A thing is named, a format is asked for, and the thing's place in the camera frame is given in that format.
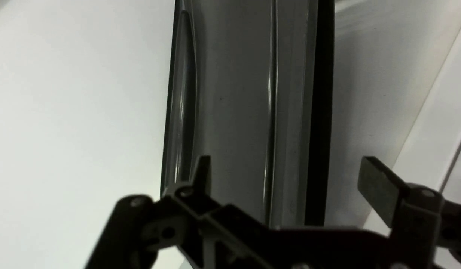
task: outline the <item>white surface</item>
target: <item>white surface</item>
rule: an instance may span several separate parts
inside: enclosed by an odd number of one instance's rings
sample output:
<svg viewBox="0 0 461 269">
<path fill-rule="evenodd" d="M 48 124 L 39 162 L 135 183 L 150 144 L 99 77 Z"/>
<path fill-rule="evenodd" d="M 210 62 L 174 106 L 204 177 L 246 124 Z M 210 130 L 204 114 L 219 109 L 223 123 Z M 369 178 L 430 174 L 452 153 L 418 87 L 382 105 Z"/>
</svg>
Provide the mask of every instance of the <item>white surface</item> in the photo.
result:
<svg viewBox="0 0 461 269">
<path fill-rule="evenodd" d="M 397 159 L 394 171 L 406 181 L 439 190 L 454 157 L 457 166 L 451 171 L 445 198 L 461 204 L 461 33 L 412 129 L 409 139 Z M 372 213 L 366 229 L 388 233 L 384 222 Z M 437 262 L 446 268 L 461 268 L 446 251 Z"/>
<path fill-rule="evenodd" d="M 83 268 L 113 204 L 159 192 L 174 3 L 6 3 L 0 269 Z"/>
<path fill-rule="evenodd" d="M 327 225 L 366 223 L 361 157 L 396 165 L 460 29 L 461 0 L 337 2 Z"/>
</svg>

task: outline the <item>black mount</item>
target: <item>black mount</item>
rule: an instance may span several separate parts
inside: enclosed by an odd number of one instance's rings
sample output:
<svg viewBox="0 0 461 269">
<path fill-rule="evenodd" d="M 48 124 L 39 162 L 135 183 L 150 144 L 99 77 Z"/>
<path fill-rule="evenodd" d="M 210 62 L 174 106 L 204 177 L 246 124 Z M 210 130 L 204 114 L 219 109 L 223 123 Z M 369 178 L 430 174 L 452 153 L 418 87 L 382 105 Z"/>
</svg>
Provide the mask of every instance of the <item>black mount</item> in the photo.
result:
<svg viewBox="0 0 461 269">
<path fill-rule="evenodd" d="M 267 229 L 207 195 L 210 169 L 210 157 L 201 157 L 193 184 L 174 186 L 158 204 L 149 196 L 122 199 L 87 269 L 149 269 L 159 250 L 173 245 L 202 269 L 425 269 L 437 268 L 436 245 L 461 262 L 461 207 L 405 184 L 378 159 L 363 159 L 360 190 L 393 228 L 390 238 L 351 229 Z"/>
</svg>

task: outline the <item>refrigerator door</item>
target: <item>refrigerator door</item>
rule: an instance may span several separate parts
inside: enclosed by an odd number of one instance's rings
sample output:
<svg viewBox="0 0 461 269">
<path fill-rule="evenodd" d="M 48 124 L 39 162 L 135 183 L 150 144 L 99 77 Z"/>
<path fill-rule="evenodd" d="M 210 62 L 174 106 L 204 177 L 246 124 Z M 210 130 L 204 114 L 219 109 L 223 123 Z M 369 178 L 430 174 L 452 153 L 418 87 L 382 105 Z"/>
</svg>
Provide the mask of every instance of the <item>refrigerator door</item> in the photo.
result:
<svg viewBox="0 0 461 269">
<path fill-rule="evenodd" d="M 333 6 L 318 0 L 176 6 L 162 192 L 189 181 L 196 159 L 210 156 L 210 195 L 220 204 L 270 226 L 298 226 L 324 213 L 333 27 L 319 39 L 316 33 L 319 20 L 333 26 Z M 330 17 L 319 18 L 319 9 L 330 9 Z M 316 69 L 322 60 L 327 68 Z M 322 127 L 312 129 L 312 121 Z M 309 181 L 315 168 L 321 172 Z"/>
</svg>

